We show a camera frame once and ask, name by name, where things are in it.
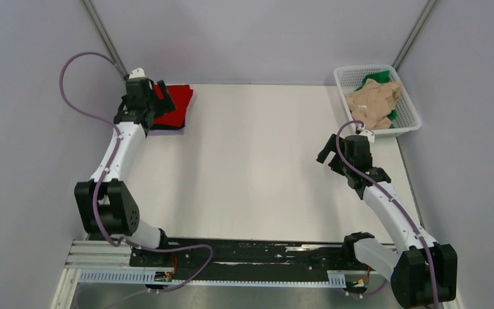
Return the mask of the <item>red t shirt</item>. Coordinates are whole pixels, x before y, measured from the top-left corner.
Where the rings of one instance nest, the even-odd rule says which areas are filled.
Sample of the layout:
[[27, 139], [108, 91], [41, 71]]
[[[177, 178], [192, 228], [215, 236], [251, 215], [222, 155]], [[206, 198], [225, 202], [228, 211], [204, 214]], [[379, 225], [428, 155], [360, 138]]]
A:
[[194, 90], [188, 84], [179, 84], [167, 86], [176, 110], [157, 118], [153, 124], [172, 124], [180, 125], [186, 120], [187, 109], [194, 95]]

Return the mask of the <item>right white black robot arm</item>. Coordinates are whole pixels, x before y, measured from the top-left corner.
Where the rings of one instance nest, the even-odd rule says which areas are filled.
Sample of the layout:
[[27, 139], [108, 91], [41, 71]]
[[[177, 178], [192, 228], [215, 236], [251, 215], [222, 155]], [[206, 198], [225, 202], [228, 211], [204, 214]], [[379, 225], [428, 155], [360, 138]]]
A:
[[348, 186], [377, 215], [391, 237], [391, 250], [368, 232], [344, 238], [342, 260], [349, 268], [362, 264], [380, 273], [403, 308], [454, 301], [457, 296], [458, 256], [450, 244], [440, 244], [416, 223], [402, 205], [387, 172], [374, 166], [369, 139], [332, 134], [317, 156], [346, 177]]

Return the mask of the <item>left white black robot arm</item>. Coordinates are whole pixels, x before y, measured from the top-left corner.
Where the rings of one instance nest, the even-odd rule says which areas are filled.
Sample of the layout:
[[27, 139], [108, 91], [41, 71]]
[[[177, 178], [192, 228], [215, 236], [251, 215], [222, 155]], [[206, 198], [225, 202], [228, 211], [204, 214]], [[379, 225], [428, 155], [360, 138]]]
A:
[[125, 88], [126, 94], [111, 121], [109, 147], [90, 179], [76, 184], [75, 200], [88, 234], [103, 236], [112, 245], [118, 237], [130, 246], [146, 247], [147, 258], [163, 266], [171, 258], [171, 248], [162, 243], [165, 233], [142, 219], [126, 179], [154, 121], [176, 106], [163, 80], [154, 82], [130, 74]]

